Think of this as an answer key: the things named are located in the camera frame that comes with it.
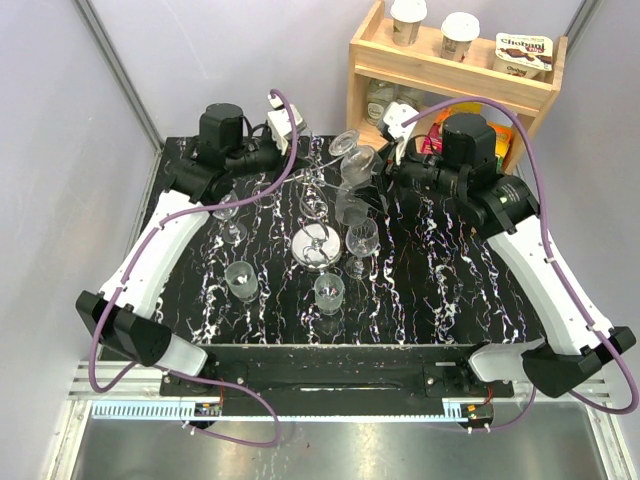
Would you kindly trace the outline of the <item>white paper cup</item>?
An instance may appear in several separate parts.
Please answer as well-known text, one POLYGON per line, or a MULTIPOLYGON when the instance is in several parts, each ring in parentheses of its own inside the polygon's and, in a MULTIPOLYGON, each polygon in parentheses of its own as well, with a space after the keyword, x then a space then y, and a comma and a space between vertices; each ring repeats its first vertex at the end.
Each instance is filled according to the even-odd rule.
POLYGON ((479 37, 479 20, 470 13, 451 13, 442 22, 441 34, 440 56, 443 59, 462 62, 472 42, 479 37))
POLYGON ((427 12, 425 0, 395 0, 390 8, 393 42, 398 46, 414 44, 427 12))

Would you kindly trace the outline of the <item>pink sponge box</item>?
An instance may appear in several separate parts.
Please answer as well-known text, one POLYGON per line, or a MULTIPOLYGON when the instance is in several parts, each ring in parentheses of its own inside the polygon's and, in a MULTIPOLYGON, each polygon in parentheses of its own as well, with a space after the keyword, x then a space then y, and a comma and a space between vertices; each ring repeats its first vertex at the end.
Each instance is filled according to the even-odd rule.
POLYGON ((440 154, 442 152, 442 124, 448 116, 449 111, 445 110, 436 117, 423 140, 421 146, 423 154, 440 154))

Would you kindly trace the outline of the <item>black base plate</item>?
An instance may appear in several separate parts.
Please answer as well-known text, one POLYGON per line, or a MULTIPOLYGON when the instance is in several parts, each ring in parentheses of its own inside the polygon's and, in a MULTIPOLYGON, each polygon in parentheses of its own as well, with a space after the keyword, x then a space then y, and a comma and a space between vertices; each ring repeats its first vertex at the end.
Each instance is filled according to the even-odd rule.
POLYGON ((447 399, 510 399, 511 383, 486 384, 466 365, 471 345, 213 345, 209 378, 258 393, 279 417, 426 417, 447 399))

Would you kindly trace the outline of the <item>clear wine glass left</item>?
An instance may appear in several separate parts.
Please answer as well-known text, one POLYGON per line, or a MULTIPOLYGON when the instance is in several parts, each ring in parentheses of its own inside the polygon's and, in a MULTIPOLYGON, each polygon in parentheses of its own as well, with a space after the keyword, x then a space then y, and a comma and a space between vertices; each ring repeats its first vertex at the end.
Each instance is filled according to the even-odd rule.
POLYGON ((237 245, 247 237, 246 226, 237 219, 239 207, 234 206, 216 210, 212 216, 216 218, 220 226, 222 240, 228 244, 237 245))

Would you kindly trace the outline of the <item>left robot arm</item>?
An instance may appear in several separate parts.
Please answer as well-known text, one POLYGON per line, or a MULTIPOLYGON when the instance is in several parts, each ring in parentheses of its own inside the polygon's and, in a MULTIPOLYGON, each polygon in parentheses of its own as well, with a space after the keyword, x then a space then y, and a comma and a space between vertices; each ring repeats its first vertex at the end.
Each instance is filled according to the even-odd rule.
POLYGON ((116 272, 91 293, 83 291, 76 310, 92 337, 145 367, 182 373, 195 395, 216 386, 217 372, 207 353, 153 320, 162 287, 185 248, 210 215, 221 209, 237 179, 268 173, 266 194, 292 172, 305 121, 276 90, 264 124, 252 129, 243 110, 230 103, 206 107, 199 132, 186 143, 160 193, 155 210, 116 272))

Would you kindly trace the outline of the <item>clear wine glass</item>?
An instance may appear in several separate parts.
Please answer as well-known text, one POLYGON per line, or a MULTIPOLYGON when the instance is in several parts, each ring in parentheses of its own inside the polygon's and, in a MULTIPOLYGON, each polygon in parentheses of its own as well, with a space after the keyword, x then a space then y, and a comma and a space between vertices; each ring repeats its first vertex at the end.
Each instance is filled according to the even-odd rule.
POLYGON ((247 237, 246 226, 237 219, 239 207, 234 206, 216 210, 212 216, 216 218, 220 226, 222 240, 228 244, 237 245, 247 237))
POLYGON ((367 217, 358 225, 350 226, 345 245, 350 254, 345 264, 345 272, 353 279, 362 279, 367 267, 365 259, 370 257, 379 246, 379 229, 376 221, 367 217))

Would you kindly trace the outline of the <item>ribbed glass front centre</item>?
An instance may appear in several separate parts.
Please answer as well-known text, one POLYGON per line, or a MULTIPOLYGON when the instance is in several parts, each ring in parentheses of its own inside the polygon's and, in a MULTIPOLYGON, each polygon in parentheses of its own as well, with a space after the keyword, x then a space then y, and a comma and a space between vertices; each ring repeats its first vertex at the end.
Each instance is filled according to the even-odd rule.
POLYGON ((315 304, 326 315, 336 314, 342 305, 345 285, 335 274, 324 273, 314 283, 315 304))

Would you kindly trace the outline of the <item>ribbed glass front left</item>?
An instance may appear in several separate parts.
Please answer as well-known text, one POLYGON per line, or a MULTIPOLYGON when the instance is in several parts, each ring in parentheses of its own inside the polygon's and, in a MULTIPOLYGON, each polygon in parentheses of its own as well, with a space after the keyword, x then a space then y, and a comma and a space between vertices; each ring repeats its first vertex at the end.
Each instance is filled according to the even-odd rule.
POLYGON ((252 302, 258 296, 258 280, 253 266, 245 261, 231 263, 224 272, 231 293, 243 302, 252 302))

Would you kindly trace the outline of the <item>chrome wine glass rack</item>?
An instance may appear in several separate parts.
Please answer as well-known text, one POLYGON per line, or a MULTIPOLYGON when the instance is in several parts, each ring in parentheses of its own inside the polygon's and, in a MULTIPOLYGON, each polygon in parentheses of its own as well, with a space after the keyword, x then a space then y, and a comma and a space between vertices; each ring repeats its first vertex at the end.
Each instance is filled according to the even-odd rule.
POLYGON ((257 210, 280 209, 285 193, 291 194, 294 232, 286 234, 295 263, 312 271, 324 273, 342 255, 342 240, 331 225, 330 200, 324 188, 325 171, 335 164, 323 159, 325 139, 312 133, 299 141, 299 158, 291 175, 280 189, 255 202, 257 210))

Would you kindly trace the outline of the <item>ribbed stemmed glass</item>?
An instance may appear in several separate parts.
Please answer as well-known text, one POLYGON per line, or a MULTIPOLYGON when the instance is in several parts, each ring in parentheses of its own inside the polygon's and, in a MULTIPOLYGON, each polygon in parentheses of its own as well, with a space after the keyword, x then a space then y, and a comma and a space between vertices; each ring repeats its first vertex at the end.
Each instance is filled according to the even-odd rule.
POLYGON ((352 227, 362 224, 367 215, 368 205, 354 195, 350 185, 341 184, 336 192, 336 221, 341 225, 352 227))
POLYGON ((368 145, 360 145, 359 137, 357 130, 347 130, 329 145, 330 155, 340 161, 342 181, 351 187, 368 184, 374 176, 374 173, 367 170, 368 145))

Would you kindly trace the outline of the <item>green orange sponge box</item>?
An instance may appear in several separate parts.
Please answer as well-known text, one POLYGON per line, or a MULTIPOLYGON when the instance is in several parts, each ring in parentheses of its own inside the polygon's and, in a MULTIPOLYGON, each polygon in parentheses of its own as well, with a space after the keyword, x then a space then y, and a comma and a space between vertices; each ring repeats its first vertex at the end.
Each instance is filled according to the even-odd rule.
POLYGON ((498 169, 502 170, 513 140, 514 132, 511 127, 498 123, 489 122, 488 125, 493 128, 496 133, 495 155, 498 169))

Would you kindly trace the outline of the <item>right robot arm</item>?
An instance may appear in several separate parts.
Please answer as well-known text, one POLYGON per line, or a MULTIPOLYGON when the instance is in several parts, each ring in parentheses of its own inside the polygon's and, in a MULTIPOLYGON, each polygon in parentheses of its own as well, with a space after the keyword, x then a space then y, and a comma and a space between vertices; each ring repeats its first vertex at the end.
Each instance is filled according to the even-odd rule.
POLYGON ((457 388, 476 396, 493 381, 527 380, 547 397, 570 395, 603 410, 577 389, 615 362, 631 393, 629 406, 620 411, 634 411, 639 389, 622 355, 636 337, 628 327, 613 326, 569 270, 548 230, 543 191, 499 172, 496 132, 481 115, 448 117, 437 156, 412 148, 412 139, 404 134, 411 123, 405 119, 384 125, 387 143, 372 181, 357 184, 357 196, 379 210, 386 210, 393 187, 451 198, 463 220, 507 264, 544 329, 536 341, 476 348, 454 373, 457 388))

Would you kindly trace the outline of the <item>wooden shelf unit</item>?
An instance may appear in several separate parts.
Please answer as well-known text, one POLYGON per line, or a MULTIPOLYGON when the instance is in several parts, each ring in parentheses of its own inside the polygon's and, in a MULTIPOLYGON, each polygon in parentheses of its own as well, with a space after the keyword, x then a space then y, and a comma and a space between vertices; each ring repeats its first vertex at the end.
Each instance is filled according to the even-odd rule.
POLYGON ((554 42, 553 70, 540 80, 494 71, 493 40, 473 41, 463 62, 441 58, 441 42, 438 29, 422 26, 415 44, 395 45, 385 3, 374 2, 349 45, 346 127, 359 130, 364 144, 384 145, 378 130, 366 120, 368 85, 378 79, 448 98, 493 99, 516 113, 534 138, 560 93, 568 39, 561 36, 554 42))

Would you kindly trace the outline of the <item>clear wine glass centre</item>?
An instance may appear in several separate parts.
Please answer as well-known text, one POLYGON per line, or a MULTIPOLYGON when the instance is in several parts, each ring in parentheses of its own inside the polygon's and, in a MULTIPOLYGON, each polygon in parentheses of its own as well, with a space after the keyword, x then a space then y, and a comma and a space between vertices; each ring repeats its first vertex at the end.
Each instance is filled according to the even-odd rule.
POLYGON ((367 217, 358 225, 350 226, 345 245, 350 254, 345 264, 345 272, 353 279, 362 279, 367 267, 365 259, 370 257, 379 246, 379 229, 376 221, 367 217))

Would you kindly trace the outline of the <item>Chobani yogurt cup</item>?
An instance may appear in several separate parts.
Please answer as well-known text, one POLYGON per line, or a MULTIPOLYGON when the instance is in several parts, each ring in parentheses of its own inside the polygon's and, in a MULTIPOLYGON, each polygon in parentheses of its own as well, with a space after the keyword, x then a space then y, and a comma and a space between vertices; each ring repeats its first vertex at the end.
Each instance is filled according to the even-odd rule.
POLYGON ((493 70, 534 79, 553 69, 553 41, 546 36, 498 33, 493 70))

